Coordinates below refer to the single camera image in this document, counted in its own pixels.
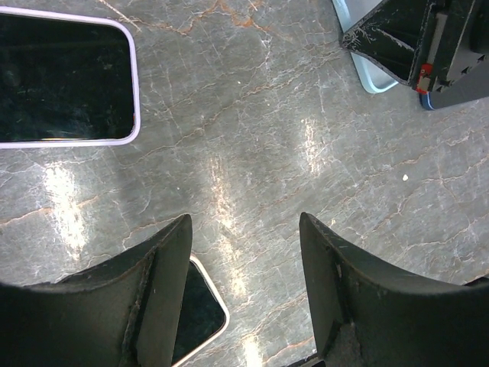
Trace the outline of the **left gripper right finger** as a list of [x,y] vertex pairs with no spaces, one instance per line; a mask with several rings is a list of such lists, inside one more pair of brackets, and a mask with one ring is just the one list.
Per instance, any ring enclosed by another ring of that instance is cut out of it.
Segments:
[[488,279],[465,285],[398,268],[300,217],[318,357],[365,366],[486,366]]

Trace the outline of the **phone with blue edge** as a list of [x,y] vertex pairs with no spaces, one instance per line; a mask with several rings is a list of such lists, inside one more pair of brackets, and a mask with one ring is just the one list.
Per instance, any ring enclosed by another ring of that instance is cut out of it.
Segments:
[[437,110],[473,102],[488,97],[488,55],[482,55],[477,64],[461,71],[461,78],[441,92],[419,94],[419,102],[426,110]]

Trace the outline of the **light blue phone case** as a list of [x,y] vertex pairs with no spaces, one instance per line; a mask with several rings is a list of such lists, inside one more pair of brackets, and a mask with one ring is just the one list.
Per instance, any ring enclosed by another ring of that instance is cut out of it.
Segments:
[[[343,32],[349,30],[380,2],[381,0],[332,0]],[[384,93],[398,84],[394,78],[366,58],[353,53],[351,58],[361,85],[368,93]]]

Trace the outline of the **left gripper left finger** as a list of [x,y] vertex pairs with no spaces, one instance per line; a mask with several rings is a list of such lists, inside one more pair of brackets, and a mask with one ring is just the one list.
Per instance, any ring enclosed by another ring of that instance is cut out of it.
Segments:
[[183,215],[56,284],[2,284],[1,364],[171,365],[192,240]]

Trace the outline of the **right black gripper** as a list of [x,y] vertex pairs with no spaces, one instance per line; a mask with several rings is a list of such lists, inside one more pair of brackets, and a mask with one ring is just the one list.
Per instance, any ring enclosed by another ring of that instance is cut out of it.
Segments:
[[488,2],[382,1],[341,46],[419,94],[443,93],[488,59]]

